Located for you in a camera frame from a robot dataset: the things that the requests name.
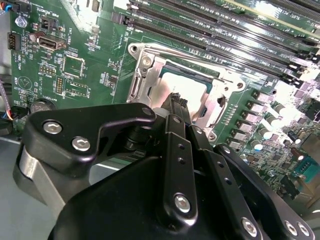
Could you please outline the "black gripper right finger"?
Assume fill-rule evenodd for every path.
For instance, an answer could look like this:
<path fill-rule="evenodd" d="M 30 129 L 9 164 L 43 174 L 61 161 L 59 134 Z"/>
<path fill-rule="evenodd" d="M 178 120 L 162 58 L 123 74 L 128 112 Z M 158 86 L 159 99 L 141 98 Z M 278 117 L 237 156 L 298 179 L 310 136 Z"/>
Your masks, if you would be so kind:
<path fill-rule="evenodd" d="M 191 123 L 188 102 L 179 99 L 194 159 L 220 198 L 225 235 L 230 240 L 313 240 L 308 224 L 276 194 L 237 153 L 212 147 L 201 128 Z"/>

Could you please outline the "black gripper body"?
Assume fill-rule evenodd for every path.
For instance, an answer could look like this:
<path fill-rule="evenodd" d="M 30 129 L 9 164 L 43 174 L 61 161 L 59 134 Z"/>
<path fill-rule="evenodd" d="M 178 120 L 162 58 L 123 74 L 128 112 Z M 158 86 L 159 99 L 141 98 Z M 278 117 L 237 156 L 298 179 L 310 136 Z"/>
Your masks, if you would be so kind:
<path fill-rule="evenodd" d="M 194 153 L 154 153 L 73 196 L 51 240 L 229 240 L 216 188 Z"/>

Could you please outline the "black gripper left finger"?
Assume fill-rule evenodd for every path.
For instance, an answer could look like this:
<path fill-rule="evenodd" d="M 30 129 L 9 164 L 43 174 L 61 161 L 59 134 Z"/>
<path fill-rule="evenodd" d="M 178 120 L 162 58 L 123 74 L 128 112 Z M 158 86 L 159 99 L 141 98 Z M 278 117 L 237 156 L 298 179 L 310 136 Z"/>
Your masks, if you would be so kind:
<path fill-rule="evenodd" d="M 32 114 L 17 165 L 21 188 L 57 218 L 79 192 L 152 154 L 192 153 L 187 122 L 171 93 L 157 115 L 142 103 L 83 107 Z"/>

